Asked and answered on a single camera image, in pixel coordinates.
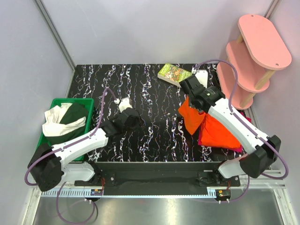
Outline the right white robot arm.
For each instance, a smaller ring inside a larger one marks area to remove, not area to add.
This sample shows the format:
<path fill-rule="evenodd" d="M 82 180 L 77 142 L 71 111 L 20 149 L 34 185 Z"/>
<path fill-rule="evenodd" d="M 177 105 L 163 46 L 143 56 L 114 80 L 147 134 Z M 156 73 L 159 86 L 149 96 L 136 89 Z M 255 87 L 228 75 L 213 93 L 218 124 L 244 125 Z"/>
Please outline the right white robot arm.
<path fill-rule="evenodd" d="M 214 183 L 223 186 L 231 177 L 248 175 L 257 178 L 279 157 L 280 139 L 268 136 L 253 126 L 235 108 L 217 87 L 205 88 L 196 75 L 180 82 L 193 107 L 209 114 L 240 142 L 246 154 L 223 162 L 213 173 Z"/>

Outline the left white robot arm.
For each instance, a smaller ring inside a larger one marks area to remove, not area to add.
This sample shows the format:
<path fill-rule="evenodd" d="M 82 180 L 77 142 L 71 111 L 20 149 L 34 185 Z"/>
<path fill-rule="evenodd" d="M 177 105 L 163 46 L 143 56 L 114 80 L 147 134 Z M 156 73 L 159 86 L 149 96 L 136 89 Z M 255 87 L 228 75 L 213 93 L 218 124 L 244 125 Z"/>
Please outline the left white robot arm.
<path fill-rule="evenodd" d="M 127 108 L 99 127 L 65 143 L 50 146 L 41 144 L 33 154 L 26 176 L 34 179 L 33 186 L 49 191 L 61 182 L 86 181 L 95 186 L 101 181 L 100 172 L 90 163 L 73 164 L 72 161 L 92 150 L 105 147 L 109 141 L 141 124 L 139 112 Z"/>

